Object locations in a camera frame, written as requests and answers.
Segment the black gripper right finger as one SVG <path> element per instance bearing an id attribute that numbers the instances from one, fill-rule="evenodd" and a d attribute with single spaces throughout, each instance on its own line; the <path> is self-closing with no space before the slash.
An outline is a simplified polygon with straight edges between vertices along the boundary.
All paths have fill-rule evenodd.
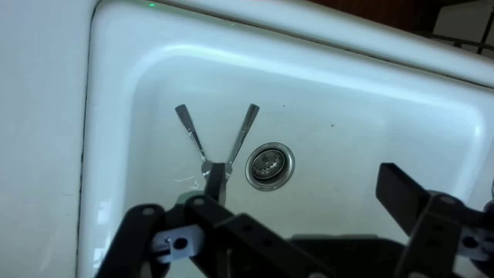
<path id="1" fill-rule="evenodd" d="M 454 271 L 457 256 L 493 278 L 494 211 L 490 205 L 474 210 L 448 193 L 426 190 L 392 162 L 380 165 L 375 196 L 409 236 L 396 267 L 397 278 L 460 278 Z"/>

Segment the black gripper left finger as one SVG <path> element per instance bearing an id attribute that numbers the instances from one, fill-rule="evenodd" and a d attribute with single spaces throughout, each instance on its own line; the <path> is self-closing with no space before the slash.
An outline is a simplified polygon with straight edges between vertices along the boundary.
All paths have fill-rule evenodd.
<path id="1" fill-rule="evenodd" d="M 190 259 L 206 278 L 331 278 L 331 270 L 249 214 L 224 207 L 229 166 L 212 163 L 203 191 L 172 210 L 130 208 L 95 278 L 166 278 Z"/>

